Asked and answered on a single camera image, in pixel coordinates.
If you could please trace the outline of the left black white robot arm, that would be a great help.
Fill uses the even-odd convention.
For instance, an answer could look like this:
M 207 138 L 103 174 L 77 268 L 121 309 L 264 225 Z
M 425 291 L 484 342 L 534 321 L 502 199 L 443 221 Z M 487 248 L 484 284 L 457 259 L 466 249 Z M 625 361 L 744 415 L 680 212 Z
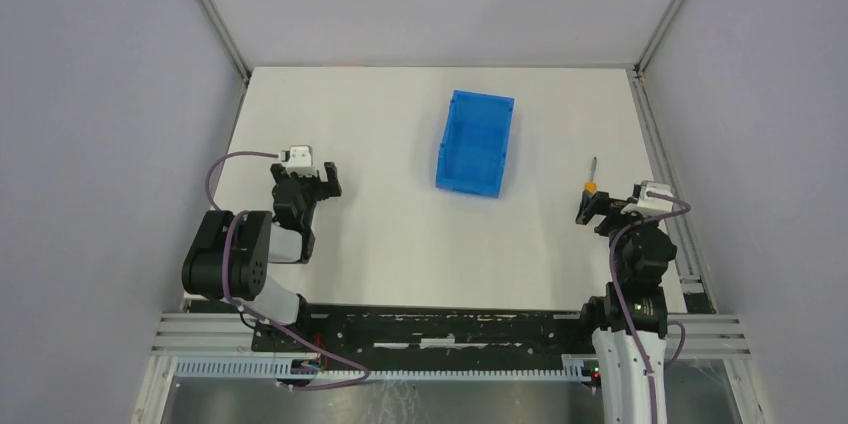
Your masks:
M 228 210 L 206 212 L 181 270 L 185 292 L 222 300 L 268 322 L 290 325 L 305 299 L 269 276 L 272 264 L 306 264 L 314 245 L 317 204 L 338 198 L 337 167 L 324 171 L 275 163 L 272 209 L 238 217 Z

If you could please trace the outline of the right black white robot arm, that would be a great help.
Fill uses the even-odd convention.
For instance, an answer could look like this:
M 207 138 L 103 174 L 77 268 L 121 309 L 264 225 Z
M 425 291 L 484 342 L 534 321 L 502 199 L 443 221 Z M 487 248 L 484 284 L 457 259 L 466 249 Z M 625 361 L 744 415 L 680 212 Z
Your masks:
M 660 223 L 673 215 L 669 186 L 644 181 L 625 199 L 586 188 L 578 225 L 600 220 L 594 231 L 609 242 L 610 280 L 602 296 L 583 305 L 597 354 L 590 386 L 600 392 L 607 423 L 664 423 L 668 307 L 662 281 L 677 247 Z

